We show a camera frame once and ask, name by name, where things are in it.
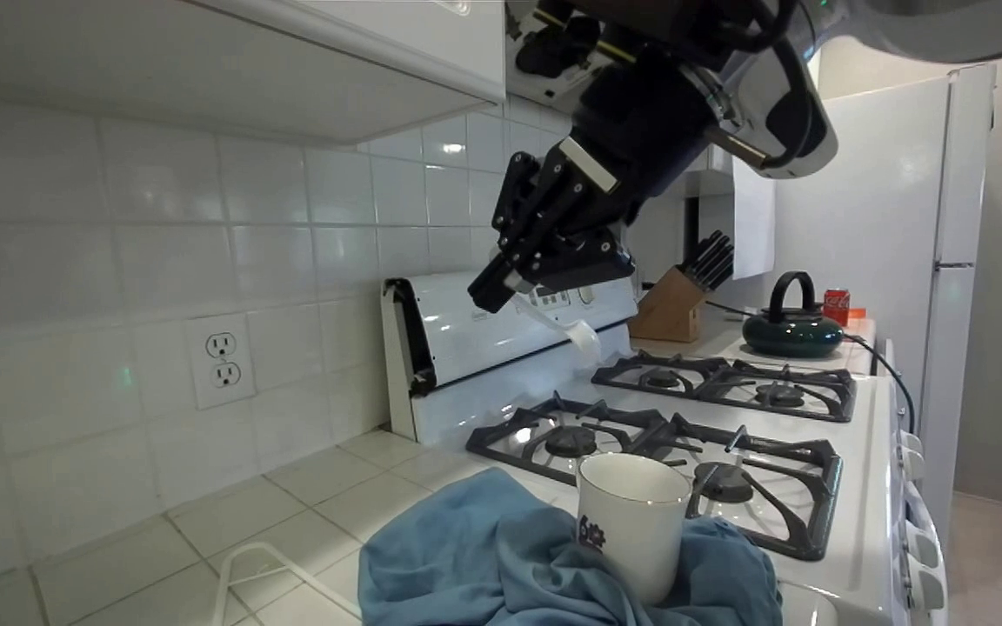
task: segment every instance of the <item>brown object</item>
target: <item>brown object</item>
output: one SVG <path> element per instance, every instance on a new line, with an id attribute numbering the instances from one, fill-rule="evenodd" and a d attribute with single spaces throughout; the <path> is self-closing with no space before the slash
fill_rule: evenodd
<path id="1" fill-rule="evenodd" d="M 705 293 L 701 283 L 669 267 L 669 275 L 641 298 L 641 314 L 630 321 L 635 341 L 690 345 L 701 336 L 701 308 Z"/>

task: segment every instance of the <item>outlet cover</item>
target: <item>outlet cover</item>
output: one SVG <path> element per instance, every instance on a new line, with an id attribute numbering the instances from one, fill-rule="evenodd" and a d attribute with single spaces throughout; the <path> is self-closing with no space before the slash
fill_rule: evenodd
<path id="1" fill-rule="evenodd" d="M 255 398 L 246 315 L 203 315 L 185 323 L 195 408 Z"/>

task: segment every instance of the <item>upper cabinet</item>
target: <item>upper cabinet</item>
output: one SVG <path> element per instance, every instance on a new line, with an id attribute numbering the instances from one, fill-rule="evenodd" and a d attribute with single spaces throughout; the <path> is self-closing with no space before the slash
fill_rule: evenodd
<path id="1" fill-rule="evenodd" d="M 506 96 L 506 0 L 198 0 L 476 96 Z"/>
<path id="2" fill-rule="evenodd" d="M 0 96 L 357 144 L 502 100 L 502 37 L 502 0 L 0 0 Z"/>

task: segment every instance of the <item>stovetop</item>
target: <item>stovetop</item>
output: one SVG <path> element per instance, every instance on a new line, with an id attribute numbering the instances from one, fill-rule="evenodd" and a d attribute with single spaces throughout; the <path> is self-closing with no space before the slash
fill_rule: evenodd
<path id="1" fill-rule="evenodd" d="M 728 357 L 635 354 L 594 373 L 597 385 L 662 392 L 675 400 L 756 408 L 781 418 L 853 422 L 855 381 L 846 369 L 789 373 Z"/>
<path id="2" fill-rule="evenodd" d="M 662 459 L 694 482 L 690 518 L 723 518 L 753 544 L 795 560 L 824 558 L 841 473 L 828 442 L 773 442 L 746 429 L 694 424 L 683 415 L 560 398 L 476 429 L 468 450 L 560 482 L 578 482 L 578 463 L 592 451 Z"/>

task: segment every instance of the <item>blue towel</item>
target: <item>blue towel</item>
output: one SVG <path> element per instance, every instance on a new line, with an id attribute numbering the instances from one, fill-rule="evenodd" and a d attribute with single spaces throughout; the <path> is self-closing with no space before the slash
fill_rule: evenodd
<path id="1" fill-rule="evenodd" d="M 781 626 L 773 562 L 738 529 L 687 522 L 677 578 L 644 610 L 573 518 L 508 473 L 450 482 L 375 533 L 357 569 L 368 626 Z"/>

